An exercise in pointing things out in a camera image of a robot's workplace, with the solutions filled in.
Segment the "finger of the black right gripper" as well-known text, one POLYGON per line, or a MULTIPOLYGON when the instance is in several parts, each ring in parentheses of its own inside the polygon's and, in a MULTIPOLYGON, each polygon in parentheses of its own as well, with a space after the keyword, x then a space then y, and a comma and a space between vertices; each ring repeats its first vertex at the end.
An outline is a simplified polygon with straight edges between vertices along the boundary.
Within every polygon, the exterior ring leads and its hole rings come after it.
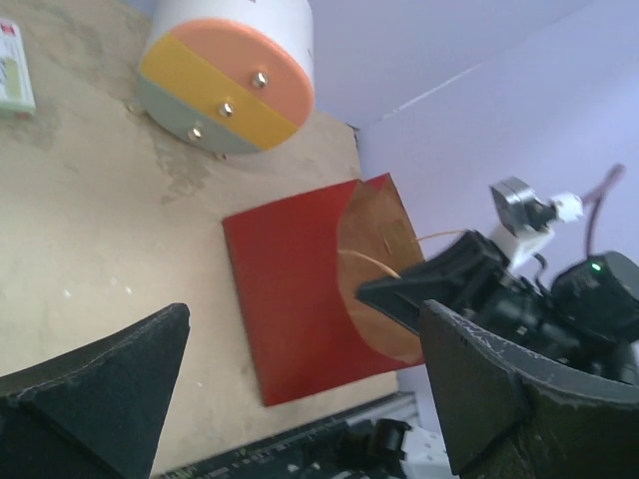
POLYGON ((355 298, 392 319, 410 332, 418 333, 422 304, 435 300, 463 313, 476 309, 479 269, 479 235, 464 234, 437 256, 399 273, 361 284, 355 298))

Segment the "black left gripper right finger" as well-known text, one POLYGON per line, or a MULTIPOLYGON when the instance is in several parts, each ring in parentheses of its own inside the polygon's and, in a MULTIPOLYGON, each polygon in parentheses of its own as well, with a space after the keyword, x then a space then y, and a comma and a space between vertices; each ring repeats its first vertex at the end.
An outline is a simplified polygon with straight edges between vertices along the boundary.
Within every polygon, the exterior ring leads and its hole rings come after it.
POLYGON ((435 301, 419 324, 454 475, 637 477, 637 387, 550 360, 435 301))

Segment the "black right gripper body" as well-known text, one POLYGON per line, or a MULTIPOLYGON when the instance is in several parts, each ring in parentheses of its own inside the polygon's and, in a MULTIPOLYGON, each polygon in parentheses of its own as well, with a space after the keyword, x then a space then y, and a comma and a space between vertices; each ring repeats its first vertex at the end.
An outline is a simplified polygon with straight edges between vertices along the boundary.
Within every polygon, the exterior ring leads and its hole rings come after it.
POLYGON ((508 272, 508 259, 477 232, 466 232, 448 253, 463 272, 449 302, 478 326, 555 362, 635 384, 638 360, 638 266, 618 251, 590 255, 555 276, 508 272))

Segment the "red brown paper bag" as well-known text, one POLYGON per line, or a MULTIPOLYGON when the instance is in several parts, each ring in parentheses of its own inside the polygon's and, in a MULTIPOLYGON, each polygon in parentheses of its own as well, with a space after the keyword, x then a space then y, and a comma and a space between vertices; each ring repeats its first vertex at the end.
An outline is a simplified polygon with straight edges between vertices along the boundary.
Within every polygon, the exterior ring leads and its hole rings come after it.
POLYGON ((417 336, 355 296, 423 258, 390 175, 271 202, 223 228, 264 405, 422 363, 417 336))

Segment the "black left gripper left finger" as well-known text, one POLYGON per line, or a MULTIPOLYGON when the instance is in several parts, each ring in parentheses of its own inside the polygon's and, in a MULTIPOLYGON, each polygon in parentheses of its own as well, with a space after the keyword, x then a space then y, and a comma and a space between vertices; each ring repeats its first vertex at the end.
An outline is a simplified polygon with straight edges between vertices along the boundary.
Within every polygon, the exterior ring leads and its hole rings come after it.
POLYGON ((189 333, 173 303, 3 376, 2 477, 150 477, 189 333))

